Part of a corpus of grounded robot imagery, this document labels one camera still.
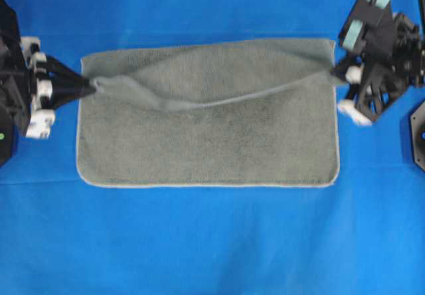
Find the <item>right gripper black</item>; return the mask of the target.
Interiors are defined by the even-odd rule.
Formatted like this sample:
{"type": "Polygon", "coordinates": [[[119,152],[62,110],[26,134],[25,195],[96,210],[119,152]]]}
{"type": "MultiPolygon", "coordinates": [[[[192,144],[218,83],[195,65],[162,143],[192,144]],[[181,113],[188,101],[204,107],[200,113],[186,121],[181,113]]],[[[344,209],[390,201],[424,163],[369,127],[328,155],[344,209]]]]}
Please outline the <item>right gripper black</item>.
{"type": "Polygon", "coordinates": [[[390,56],[377,49],[363,52],[360,58],[348,54],[329,72],[349,83],[337,109],[358,126],[373,125],[409,86],[424,86],[424,41],[419,27],[402,13],[393,22],[396,38],[390,56]]]}

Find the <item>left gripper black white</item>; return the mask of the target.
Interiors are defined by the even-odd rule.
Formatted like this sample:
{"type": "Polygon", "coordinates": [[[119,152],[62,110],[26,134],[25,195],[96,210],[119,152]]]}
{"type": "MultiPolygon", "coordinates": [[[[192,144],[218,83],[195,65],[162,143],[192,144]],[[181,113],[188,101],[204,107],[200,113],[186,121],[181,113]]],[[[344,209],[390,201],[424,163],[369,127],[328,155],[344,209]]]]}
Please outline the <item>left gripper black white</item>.
{"type": "Polygon", "coordinates": [[[92,95],[96,89],[90,81],[52,56],[40,51],[38,37],[23,37],[21,48],[31,73],[31,119],[26,138],[47,139],[55,122],[54,110],[74,100],[92,95]],[[37,74],[56,78],[38,78],[37,74]]]}

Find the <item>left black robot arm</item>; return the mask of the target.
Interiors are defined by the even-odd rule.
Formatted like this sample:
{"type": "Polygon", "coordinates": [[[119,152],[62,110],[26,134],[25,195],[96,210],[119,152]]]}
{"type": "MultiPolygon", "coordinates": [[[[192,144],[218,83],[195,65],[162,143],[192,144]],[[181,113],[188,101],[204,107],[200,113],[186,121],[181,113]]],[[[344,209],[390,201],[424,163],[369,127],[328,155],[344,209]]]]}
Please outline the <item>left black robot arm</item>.
{"type": "Polygon", "coordinates": [[[22,37],[15,10],[1,0],[1,109],[22,136],[48,138],[55,110],[95,92],[88,78],[42,52],[39,38],[22,37]]]}

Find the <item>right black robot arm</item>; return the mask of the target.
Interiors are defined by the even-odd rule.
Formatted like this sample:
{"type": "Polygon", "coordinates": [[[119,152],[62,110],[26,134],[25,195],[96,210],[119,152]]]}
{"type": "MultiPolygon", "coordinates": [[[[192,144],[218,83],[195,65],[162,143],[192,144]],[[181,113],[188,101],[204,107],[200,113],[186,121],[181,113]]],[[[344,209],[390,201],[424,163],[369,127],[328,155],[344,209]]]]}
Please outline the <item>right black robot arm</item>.
{"type": "Polygon", "coordinates": [[[337,107],[370,126],[410,86],[424,86],[424,26],[392,10],[391,0],[356,0],[339,33],[345,56],[331,74],[349,84],[337,107]]]}

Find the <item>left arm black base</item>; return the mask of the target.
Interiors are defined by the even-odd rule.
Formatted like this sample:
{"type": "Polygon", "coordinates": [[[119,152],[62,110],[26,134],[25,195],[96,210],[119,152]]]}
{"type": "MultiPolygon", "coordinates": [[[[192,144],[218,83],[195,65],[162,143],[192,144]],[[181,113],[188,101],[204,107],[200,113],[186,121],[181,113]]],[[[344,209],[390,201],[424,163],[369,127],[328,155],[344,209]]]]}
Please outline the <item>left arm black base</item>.
{"type": "Polygon", "coordinates": [[[19,111],[15,88],[10,84],[1,87],[1,167],[11,158],[15,135],[15,116],[19,111]]]}

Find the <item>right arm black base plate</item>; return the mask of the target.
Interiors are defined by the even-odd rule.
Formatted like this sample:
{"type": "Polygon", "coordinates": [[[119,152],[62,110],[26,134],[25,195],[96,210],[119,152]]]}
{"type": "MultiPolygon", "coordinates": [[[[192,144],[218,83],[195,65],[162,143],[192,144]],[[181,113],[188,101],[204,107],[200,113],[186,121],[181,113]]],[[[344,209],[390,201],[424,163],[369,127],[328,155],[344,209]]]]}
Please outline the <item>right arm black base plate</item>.
{"type": "Polygon", "coordinates": [[[402,117],[400,139],[404,163],[424,173],[424,100],[402,117]]]}

